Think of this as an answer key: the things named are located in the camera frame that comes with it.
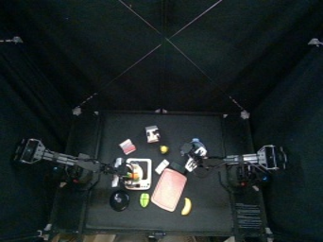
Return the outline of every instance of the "green object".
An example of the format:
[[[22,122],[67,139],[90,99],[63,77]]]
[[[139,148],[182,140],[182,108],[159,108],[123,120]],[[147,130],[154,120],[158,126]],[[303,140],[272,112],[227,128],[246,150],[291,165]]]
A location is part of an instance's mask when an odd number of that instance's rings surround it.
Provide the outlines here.
[[[148,206],[150,203],[150,194],[148,193],[143,193],[140,196],[140,205],[143,208],[146,208]]]

